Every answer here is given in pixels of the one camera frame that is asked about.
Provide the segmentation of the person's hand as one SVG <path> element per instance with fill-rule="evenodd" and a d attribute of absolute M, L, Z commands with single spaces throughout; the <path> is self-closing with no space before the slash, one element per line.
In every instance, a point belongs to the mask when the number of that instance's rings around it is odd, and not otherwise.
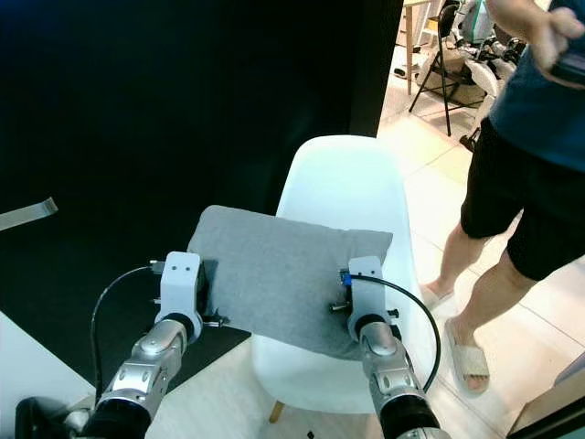
<path fill-rule="evenodd" d="M 574 40 L 582 37 L 584 25 L 567 7 L 536 11 L 526 19 L 526 40 L 536 66 L 548 74 Z"/>

